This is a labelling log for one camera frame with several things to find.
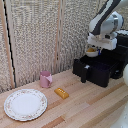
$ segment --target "pink cup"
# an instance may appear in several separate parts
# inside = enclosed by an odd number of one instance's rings
[[[49,88],[52,83],[52,75],[49,71],[42,71],[40,73],[40,84],[43,88]]]

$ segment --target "white plate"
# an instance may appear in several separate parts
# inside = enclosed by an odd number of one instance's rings
[[[47,98],[34,89],[12,93],[4,103],[5,113],[15,120],[27,121],[39,117],[47,108]]]

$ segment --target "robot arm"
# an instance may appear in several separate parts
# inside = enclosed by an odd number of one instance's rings
[[[128,0],[107,0],[89,24],[88,43],[109,50],[115,49],[117,43],[115,31],[121,29],[124,19],[113,11],[127,5]]]

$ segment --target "wooden countertop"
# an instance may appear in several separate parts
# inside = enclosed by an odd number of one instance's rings
[[[56,88],[69,93],[62,99]],[[37,119],[15,121],[4,112],[4,102],[14,91],[36,89],[48,100],[46,111]],[[39,81],[0,94],[0,128],[109,128],[120,116],[128,101],[128,87],[123,79],[110,79],[107,88],[91,82],[85,84],[71,70],[53,75],[51,88],[41,88]]]

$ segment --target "black coffee machine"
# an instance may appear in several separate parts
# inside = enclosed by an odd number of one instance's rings
[[[117,36],[117,46],[114,50],[103,49],[97,57],[83,56],[75,59],[73,74],[101,87],[107,87],[109,78],[119,79],[123,76],[124,67],[128,64],[128,36]]]

